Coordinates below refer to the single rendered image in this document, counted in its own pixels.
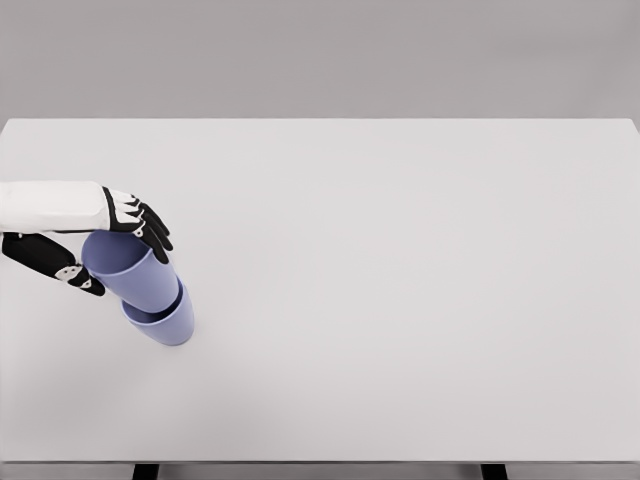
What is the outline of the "blue plastic cup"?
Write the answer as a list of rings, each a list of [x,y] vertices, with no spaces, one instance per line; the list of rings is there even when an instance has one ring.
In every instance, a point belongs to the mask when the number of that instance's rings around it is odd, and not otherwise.
[[[149,313],[122,300],[124,316],[143,335],[160,344],[179,346],[186,343],[195,331],[195,314],[187,288],[181,280],[178,285],[178,296],[167,309]]]
[[[173,265],[161,263],[133,234],[94,231],[82,246],[81,260],[106,288],[144,312],[164,311],[179,295]]]

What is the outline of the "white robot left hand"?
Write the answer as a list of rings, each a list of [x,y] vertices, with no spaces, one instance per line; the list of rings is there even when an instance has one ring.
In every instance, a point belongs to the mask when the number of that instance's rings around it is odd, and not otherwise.
[[[133,194],[95,181],[0,182],[0,252],[46,277],[102,296],[101,281],[47,236],[94,231],[132,234],[160,263],[169,263],[170,230],[150,205]]]

